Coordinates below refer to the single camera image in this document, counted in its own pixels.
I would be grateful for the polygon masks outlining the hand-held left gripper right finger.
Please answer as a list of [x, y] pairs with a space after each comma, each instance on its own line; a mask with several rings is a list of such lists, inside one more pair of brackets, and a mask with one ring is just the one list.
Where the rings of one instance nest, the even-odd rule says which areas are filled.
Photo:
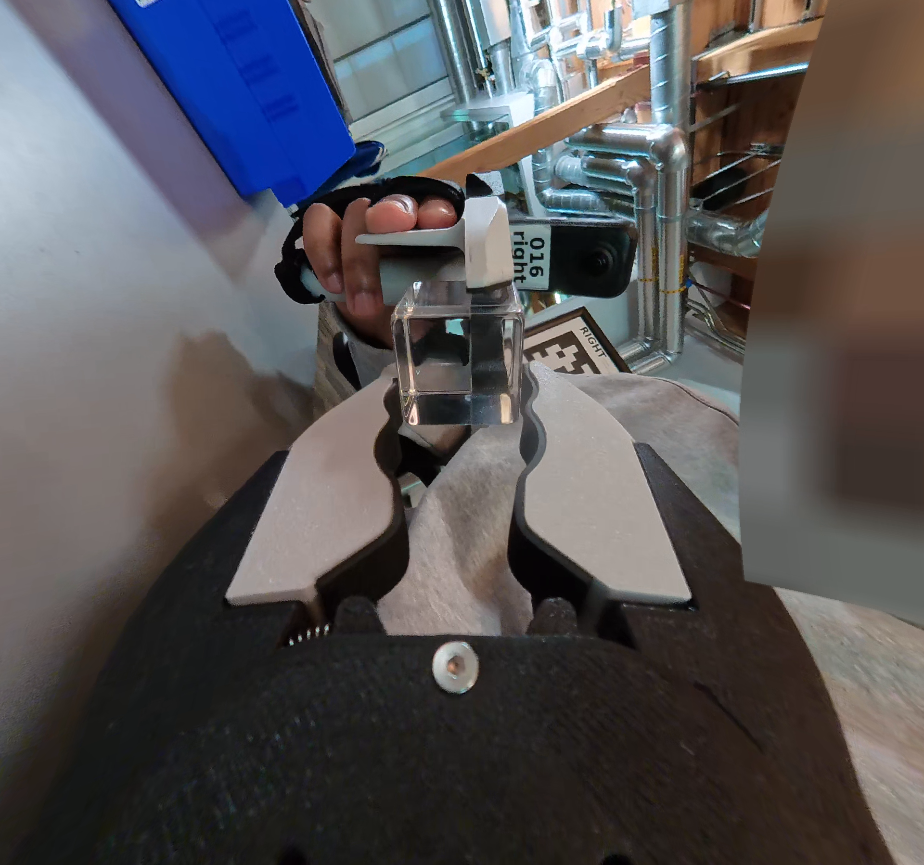
[[507, 551], [516, 581], [534, 604], [563, 599], [581, 621], [598, 621], [611, 605], [689, 605], [629, 432], [544, 365], [526, 365], [524, 382], [524, 470]]

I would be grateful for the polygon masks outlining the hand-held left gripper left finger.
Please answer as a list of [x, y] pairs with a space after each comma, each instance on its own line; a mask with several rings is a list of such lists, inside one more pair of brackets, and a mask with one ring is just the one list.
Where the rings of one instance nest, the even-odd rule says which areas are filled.
[[230, 605], [300, 602], [333, 615], [377, 602], [404, 577], [409, 531], [398, 484], [397, 379], [384, 374], [291, 446], [237, 572]]

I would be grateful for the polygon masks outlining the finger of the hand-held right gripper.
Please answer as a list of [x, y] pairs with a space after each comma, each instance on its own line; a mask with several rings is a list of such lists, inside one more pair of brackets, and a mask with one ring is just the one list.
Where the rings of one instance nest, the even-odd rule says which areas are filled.
[[464, 224], [465, 278], [468, 289], [491, 289], [514, 277], [509, 216], [500, 172], [470, 176]]

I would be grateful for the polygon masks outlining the clear acrylic cube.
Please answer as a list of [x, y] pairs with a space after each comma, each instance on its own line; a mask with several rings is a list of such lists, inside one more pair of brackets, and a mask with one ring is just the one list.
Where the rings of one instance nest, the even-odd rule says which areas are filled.
[[520, 417], [525, 312], [513, 283], [410, 285], [392, 317], [405, 421], [509, 425]]

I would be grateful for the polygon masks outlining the blue plastic bin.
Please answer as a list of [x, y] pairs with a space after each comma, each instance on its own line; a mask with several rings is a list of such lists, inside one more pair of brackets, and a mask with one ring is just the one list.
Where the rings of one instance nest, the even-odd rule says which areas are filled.
[[107, 0], [237, 193], [284, 206], [356, 153], [288, 0]]

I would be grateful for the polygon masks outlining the person's right hand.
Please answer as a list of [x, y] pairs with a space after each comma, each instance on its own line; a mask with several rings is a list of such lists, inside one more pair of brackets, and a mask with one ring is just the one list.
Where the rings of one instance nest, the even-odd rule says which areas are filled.
[[358, 199], [347, 206], [342, 216], [316, 203], [304, 214], [303, 246], [324, 289], [345, 297], [336, 305], [341, 319], [367, 344], [390, 349], [392, 308], [384, 303], [380, 248], [359, 244], [357, 238], [454, 224], [454, 207], [436, 197], [415, 201], [408, 195], [395, 194], [375, 203]]

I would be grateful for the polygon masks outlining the framed marker sign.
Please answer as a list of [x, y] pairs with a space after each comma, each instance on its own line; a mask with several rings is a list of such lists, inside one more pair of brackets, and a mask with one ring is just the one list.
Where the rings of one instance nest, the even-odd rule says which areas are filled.
[[559, 374], [631, 373], [629, 364], [585, 306], [557, 312], [542, 322], [529, 320], [523, 352], [526, 363], [539, 363]]

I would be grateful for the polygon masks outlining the silver duct pipes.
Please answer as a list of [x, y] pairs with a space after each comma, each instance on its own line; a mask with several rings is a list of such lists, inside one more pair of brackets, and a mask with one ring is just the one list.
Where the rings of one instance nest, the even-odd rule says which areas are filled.
[[684, 345], [686, 221], [690, 168], [689, 107], [692, 0], [629, 0], [649, 18], [652, 121], [597, 124], [560, 134], [532, 155], [526, 189], [548, 211], [615, 215], [615, 192], [629, 188], [639, 232], [639, 327], [618, 348], [630, 370], [652, 374], [672, 364]]

